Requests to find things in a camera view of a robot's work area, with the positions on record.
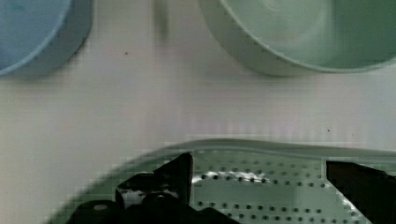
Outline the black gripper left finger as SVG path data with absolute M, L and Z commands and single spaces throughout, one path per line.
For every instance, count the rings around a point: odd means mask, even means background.
M 65 224 L 239 224 L 214 208 L 190 206 L 193 157 L 183 153 L 119 184 L 115 199 L 82 203 Z

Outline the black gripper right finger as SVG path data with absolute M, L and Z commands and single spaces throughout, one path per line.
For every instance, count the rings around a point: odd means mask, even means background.
M 395 177 L 354 162 L 326 161 L 326 178 L 373 224 L 395 224 Z

